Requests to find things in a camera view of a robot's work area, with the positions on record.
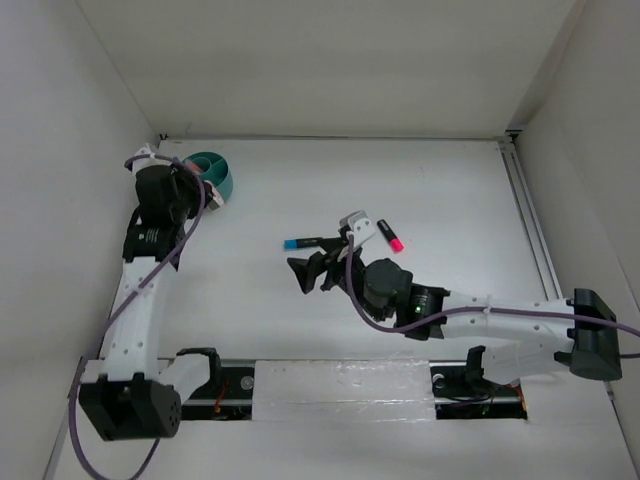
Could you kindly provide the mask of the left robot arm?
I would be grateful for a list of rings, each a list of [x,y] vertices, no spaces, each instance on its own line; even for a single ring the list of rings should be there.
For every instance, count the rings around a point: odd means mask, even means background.
[[[224,384],[212,347],[182,349],[168,367],[159,367],[166,300],[211,191],[176,163],[131,170],[138,205],[124,240],[115,320],[96,380],[79,388],[79,404],[105,441],[171,438],[183,404],[195,392],[212,396]]]

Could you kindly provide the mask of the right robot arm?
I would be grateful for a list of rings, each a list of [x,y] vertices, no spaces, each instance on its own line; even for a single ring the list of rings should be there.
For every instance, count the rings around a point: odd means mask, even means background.
[[[340,288],[378,331],[417,341],[480,340],[462,369],[462,381],[473,393],[561,370],[594,381],[622,377],[616,316],[592,290],[523,304],[464,295],[417,284],[411,272],[389,258],[364,264],[349,237],[322,241],[309,258],[290,258],[287,264],[303,293],[322,277],[322,290]],[[501,344],[490,347],[484,343],[488,339]]]

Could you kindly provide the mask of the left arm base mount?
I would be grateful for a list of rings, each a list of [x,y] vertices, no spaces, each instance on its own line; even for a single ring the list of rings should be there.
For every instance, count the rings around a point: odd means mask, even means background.
[[[182,404],[182,421],[249,421],[252,419],[255,364],[222,363],[222,383],[200,386]]]

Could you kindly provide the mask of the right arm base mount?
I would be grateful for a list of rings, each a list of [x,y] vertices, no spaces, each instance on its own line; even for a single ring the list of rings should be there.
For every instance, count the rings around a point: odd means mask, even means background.
[[[484,378],[481,366],[486,348],[471,348],[465,361],[430,364],[431,389],[437,420],[527,420],[519,381],[501,385]]]

